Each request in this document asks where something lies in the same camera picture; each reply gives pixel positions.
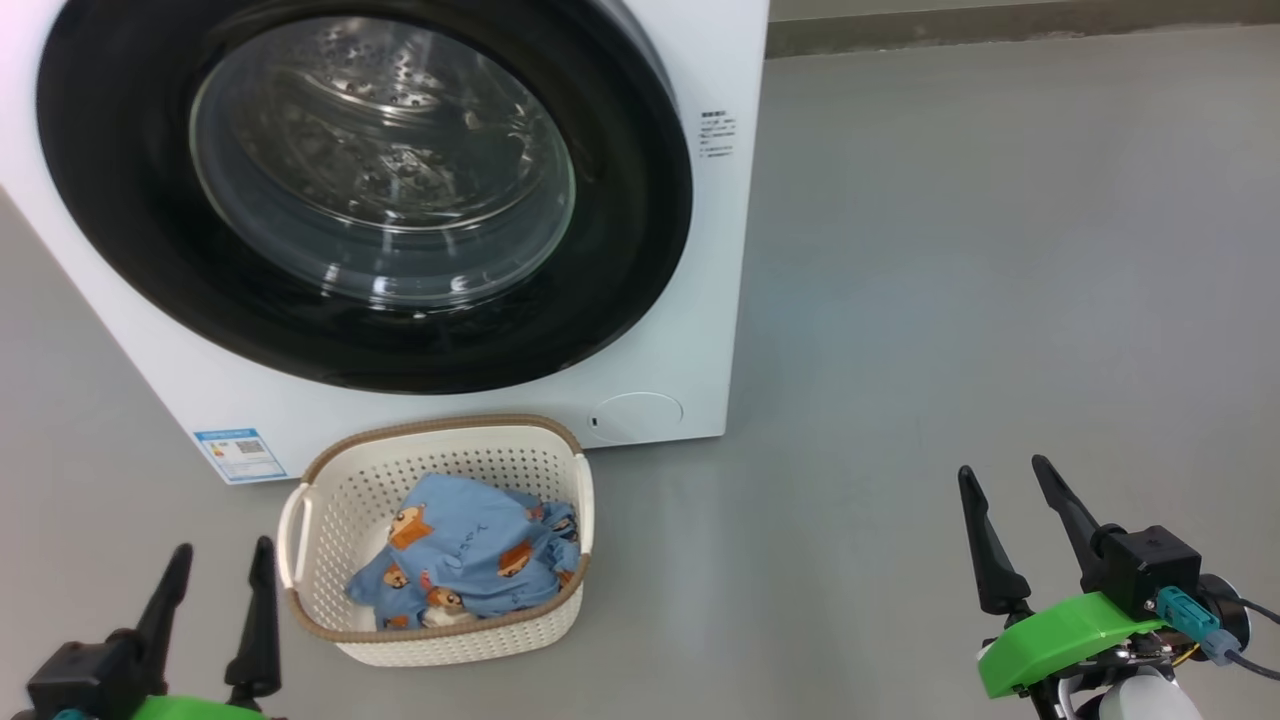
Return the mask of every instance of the perforated basket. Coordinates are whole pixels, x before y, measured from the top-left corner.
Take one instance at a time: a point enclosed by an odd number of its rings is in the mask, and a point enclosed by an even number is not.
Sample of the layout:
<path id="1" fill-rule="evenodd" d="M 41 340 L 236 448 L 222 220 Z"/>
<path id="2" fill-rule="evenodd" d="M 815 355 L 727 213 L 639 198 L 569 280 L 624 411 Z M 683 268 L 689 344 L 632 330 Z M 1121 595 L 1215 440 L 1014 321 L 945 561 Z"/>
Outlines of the perforated basket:
<path id="1" fill-rule="evenodd" d="M 447 628 L 378 632 L 372 610 L 353 603 L 344 588 L 385 544 L 392 516 L 428 471 L 570 502 L 582 543 L 577 574 L 540 607 Z M 406 667 L 489 660 L 558 641 L 581 607 L 594 536 L 591 470 L 573 436 L 547 418 L 493 415 L 401 425 L 334 445 L 284 503 L 275 547 L 285 602 L 305 629 L 361 662 Z"/>

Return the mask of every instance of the brown basket rim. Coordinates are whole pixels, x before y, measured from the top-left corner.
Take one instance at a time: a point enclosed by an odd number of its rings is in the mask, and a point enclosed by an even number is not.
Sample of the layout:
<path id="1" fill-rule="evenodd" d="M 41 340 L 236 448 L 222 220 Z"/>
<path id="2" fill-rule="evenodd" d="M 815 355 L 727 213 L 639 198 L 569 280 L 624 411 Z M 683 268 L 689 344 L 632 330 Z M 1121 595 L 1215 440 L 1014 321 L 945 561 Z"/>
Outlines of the brown basket rim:
<path id="1" fill-rule="evenodd" d="M 500 427 L 532 427 L 543 428 L 556 433 L 563 439 L 573 455 L 582 454 L 582 446 L 573 437 L 573 433 L 568 430 L 564 425 L 552 420 L 550 418 L 544 418 L 541 415 L 521 415 L 521 414 L 503 414 L 503 415 L 468 415 L 463 418 L 451 418 L 444 420 L 425 420 L 421 423 L 406 423 L 402 425 L 393 425 L 389 428 L 383 428 L 379 430 L 367 430 L 364 433 L 356 433 L 348 438 L 340 439 L 329 446 L 328 450 L 321 452 L 307 468 L 307 471 L 302 475 L 303 484 L 314 484 L 316 475 L 320 470 L 325 468 L 334 457 L 339 454 L 364 445 L 366 442 L 375 442 L 380 439 L 389 439 L 394 437 L 404 437 L 411 434 L 421 434 L 429 432 L 439 430 L 456 430 L 465 428 L 500 428 Z M 287 538 L 279 538 L 278 542 L 287 542 Z M 552 598 L 550 602 L 544 602 L 538 607 L 530 607 L 529 610 L 518 610 L 500 618 L 486 618 L 484 620 L 476 620 L 475 623 L 465 623 L 461 625 L 451 625 L 447 628 L 421 628 L 413 630 L 372 630 L 372 632 L 357 632 L 357 630 L 330 630 L 320 623 L 316 623 L 311 615 L 307 614 L 306 609 L 302 607 L 302 598 L 296 588 L 291 588 L 285 593 L 285 602 L 293 616 L 297 619 L 298 624 L 302 625 L 305 630 L 316 635 L 320 639 L 329 641 L 333 643 L 401 643 L 401 642 L 416 642 L 416 641 L 434 641 L 440 638 L 452 638 L 458 635 L 470 635 L 471 633 L 483 633 L 485 630 L 493 630 L 497 628 L 507 628 L 511 625 L 518 625 L 521 623 L 527 623 L 530 620 L 536 620 L 543 615 L 553 612 L 564 605 L 573 593 L 579 591 L 582 585 L 582 578 L 586 575 L 586 569 L 591 565 L 591 553 L 584 552 L 581 560 L 577 565 L 577 573 L 570 579 L 570 583 L 561 588 L 561 592 Z"/>

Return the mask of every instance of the basket handle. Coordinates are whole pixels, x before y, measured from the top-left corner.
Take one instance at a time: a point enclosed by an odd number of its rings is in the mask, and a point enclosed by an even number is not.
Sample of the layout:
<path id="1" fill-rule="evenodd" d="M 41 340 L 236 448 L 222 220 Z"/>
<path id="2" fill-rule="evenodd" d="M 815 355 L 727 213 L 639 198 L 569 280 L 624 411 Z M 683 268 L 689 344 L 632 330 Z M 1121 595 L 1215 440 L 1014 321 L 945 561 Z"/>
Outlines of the basket handle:
<path id="1" fill-rule="evenodd" d="M 303 562 L 307 559 L 307 536 L 311 534 L 311 509 L 314 505 L 307 497 L 308 489 L 311 489 L 310 484 L 301 483 L 289 493 L 289 498 L 284 501 L 284 510 L 280 511 L 280 525 L 275 530 L 275 566 L 280 574 L 280 584 L 287 591 L 293 589 L 293 585 L 301 582 Z M 291 538 L 293 537 L 293 521 L 300 507 L 302 510 L 302 534 L 298 537 L 298 564 L 294 568 Z"/>
<path id="2" fill-rule="evenodd" d="M 579 512 L 580 538 L 582 552 L 590 555 L 595 543 L 595 483 L 591 482 L 591 464 L 586 456 L 577 454 L 577 502 L 579 507 L 586 509 Z"/>

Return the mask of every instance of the blue clothing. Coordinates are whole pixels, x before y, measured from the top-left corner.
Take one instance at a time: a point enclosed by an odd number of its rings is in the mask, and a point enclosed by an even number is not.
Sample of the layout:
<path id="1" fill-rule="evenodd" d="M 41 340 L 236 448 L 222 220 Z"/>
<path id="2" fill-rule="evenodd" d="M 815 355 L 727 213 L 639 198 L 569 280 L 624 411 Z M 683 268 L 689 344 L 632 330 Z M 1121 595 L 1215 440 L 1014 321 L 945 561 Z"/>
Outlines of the blue clothing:
<path id="1" fill-rule="evenodd" d="M 378 626 L 416 628 L 430 606 L 495 618 L 550 601 L 577 571 L 572 507 L 429 473 L 392 521 L 388 544 L 347 594 Z"/>

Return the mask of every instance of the front-load washing machine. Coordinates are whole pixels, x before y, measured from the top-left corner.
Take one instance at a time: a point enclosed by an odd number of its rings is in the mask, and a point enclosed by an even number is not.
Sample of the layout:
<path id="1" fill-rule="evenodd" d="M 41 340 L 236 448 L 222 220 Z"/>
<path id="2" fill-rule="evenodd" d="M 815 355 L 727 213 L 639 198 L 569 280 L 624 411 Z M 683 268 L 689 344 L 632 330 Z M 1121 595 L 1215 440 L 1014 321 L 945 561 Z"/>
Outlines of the front-load washing machine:
<path id="1" fill-rule="evenodd" d="M 0 183 L 228 482 L 465 414 L 717 436 L 767 9 L 13 0 Z"/>

